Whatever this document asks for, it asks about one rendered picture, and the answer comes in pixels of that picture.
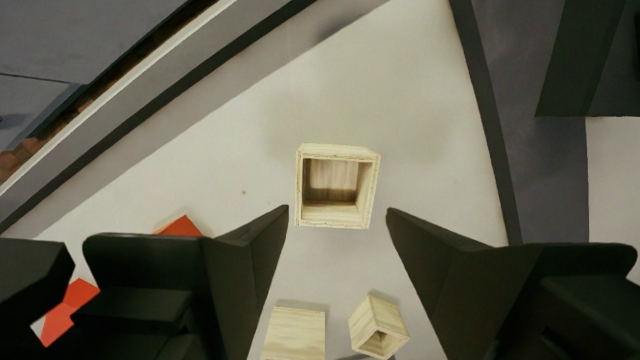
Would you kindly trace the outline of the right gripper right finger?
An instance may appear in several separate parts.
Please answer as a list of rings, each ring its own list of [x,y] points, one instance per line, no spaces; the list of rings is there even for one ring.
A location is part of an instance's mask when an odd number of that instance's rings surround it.
[[[385,222],[448,360],[493,360],[541,279],[626,278],[638,259],[616,242],[494,248],[395,207]]]

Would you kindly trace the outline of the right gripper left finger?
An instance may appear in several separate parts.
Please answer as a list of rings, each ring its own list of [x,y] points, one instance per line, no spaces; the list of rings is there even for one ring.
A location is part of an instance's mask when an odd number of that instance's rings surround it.
[[[285,244],[282,204],[215,238],[100,232],[82,254],[101,291],[106,286],[191,291],[216,360],[247,360]]]

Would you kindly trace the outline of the flat red-orange board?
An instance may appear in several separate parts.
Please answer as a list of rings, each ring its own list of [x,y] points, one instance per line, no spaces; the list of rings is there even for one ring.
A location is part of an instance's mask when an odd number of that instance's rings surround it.
[[[69,315],[92,298],[100,290],[98,287],[78,278],[67,289],[63,303],[46,314],[40,340],[47,347],[66,329],[74,325]]]

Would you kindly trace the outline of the orange cube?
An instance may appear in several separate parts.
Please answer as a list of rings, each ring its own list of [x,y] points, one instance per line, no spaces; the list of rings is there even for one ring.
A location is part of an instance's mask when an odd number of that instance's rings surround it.
[[[191,236],[203,236],[191,220],[183,215],[152,234],[179,234]]]

